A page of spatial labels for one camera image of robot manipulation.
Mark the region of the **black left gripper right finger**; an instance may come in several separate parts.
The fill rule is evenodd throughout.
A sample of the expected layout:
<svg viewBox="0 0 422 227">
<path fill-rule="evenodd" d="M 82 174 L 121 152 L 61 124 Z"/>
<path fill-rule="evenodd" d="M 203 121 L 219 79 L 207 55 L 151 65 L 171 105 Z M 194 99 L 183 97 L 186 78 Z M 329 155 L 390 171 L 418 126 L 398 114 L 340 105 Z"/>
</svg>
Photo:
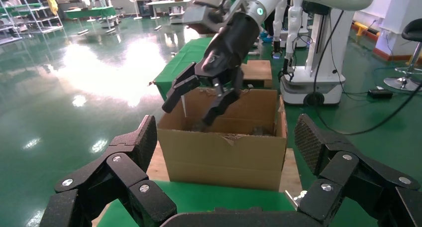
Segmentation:
<svg viewBox="0 0 422 227">
<path fill-rule="evenodd" d="M 298 117 L 295 145 L 316 180 L 298 211 L 328 226 L 344 199 L 354 200 L 380 227 L 422 224 L 420 183 L 360 152 L 344 135 L 320 129 L 306 114 Z"/>
</svg>

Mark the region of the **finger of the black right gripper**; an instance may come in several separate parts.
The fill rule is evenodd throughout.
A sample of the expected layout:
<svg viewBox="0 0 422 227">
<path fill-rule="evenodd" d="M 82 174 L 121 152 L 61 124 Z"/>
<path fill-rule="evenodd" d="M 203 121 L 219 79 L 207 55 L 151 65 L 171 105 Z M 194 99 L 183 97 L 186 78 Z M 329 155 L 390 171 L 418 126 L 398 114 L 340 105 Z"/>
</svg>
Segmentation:
<svg viewBox="0 0 422 227">
<path fill-rule="evenodd" d="M 215 119 L 223 115 L 227 108 L 240 97 L 244 73 L 240 67 L 227 70 L 222 76 L 213 78 L 212 84 L 217 97 L 202 118 L 202 123 L 211 126 Z"/>
<path fill-rule="evenodd" d="M 196 62 L 191 63 L 172 82 L 167 98 L 162 105 L 164 112 L 171 113 L 184 94 L 200 86 L 201 82 L 195 74 L 195 66 Z"/>
</svg>

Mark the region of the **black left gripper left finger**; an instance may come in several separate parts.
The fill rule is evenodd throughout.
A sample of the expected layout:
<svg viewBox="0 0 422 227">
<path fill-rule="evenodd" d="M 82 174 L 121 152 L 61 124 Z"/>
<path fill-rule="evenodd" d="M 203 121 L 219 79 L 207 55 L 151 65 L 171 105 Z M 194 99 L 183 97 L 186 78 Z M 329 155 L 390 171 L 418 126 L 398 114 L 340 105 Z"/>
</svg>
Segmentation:
<svg viewBox="0 0 422 227">
<path fill-rule="evenodd" d="M 161 226 L 177 207 L 147 175 L 156 144 L 156 119 L 147 115 L 135 131 L 116 136 L 99 158 L 56 183 L 40 225 L 90 227 L 107 204 L 119 200 L 138 226 Z"/>
</svg>

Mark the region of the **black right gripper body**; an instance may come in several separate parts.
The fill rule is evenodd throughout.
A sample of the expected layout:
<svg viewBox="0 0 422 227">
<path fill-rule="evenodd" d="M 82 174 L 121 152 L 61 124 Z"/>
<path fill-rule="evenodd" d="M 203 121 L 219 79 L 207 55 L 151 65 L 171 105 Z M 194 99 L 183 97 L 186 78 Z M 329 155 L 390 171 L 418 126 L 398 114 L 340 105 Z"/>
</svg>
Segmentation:
<svg viewBox="0 0 422 227">
<path fill-rule="evenodd" d="M 237 12 L 209 43 L 203 59 L 195 65 L 195 75 L 204 86 L 225 85 L 240 79 L 240 66 L 260 29 L 249 15 Z"/>
</svg>

